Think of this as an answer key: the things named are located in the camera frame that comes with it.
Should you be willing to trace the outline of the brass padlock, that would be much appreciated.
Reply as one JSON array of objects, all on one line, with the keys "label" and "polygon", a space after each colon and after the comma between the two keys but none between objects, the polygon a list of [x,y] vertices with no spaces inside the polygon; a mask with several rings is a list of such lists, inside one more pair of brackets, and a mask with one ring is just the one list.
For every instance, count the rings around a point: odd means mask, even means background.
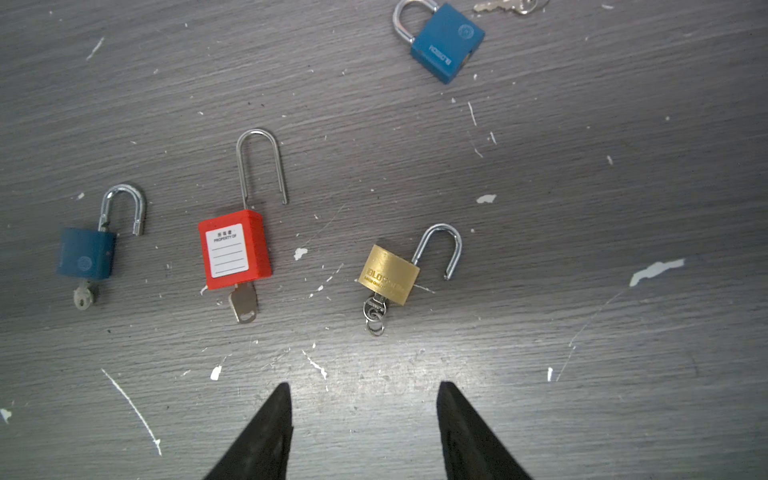
[{"label": "brass padlock", "polygon": [[452,279],[463,250],[460,232],[447,223],[430,226],[422,235],[411,260],[395,255],[379,245],[374,245],[363,266],[358,282],[371,291],[364,301],[362,311],[367,331],[373,336],[381,336],[385,331],[384,317],[389,305],[403,306],[420,274],[418,262],[431,237],[438,232],[445,232],[453,238],[454,249],[445,268],[443,279]]}]

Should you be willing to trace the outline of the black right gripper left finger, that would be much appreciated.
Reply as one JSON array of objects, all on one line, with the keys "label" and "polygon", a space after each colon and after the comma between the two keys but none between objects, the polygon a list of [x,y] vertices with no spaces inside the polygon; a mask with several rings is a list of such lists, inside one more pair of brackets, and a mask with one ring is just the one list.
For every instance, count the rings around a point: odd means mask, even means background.
[{"label": "black right gripper left finger", "polygon": [[290,387],[282,382],[204,479],[285,480],[292,434]]}]

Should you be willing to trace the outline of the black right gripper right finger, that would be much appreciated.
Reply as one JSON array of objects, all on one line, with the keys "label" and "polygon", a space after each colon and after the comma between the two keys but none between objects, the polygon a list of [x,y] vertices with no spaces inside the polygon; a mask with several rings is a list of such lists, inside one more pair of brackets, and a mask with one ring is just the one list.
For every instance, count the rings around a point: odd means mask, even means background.
[{"label": "black right gripper right finger", "polygon": [[448,479],[532,479],[453,382],[440,383],[437,417]]}]

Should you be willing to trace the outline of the blue padlock with key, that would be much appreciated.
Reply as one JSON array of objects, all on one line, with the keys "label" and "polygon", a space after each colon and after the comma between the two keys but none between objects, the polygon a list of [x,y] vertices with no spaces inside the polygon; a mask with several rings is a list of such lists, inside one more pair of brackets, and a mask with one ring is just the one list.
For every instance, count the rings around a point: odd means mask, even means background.
[{"label": "blue padlock with key", "polygon": [[[417,34],[411,34],[401,22],[409,4],[426,8],[431,18]],[[393,11],[395,32],[410,46],[410,54],[443,84],[449,84],[479,48],[485,31],[450,4],[430,0],[400,0]]]}]

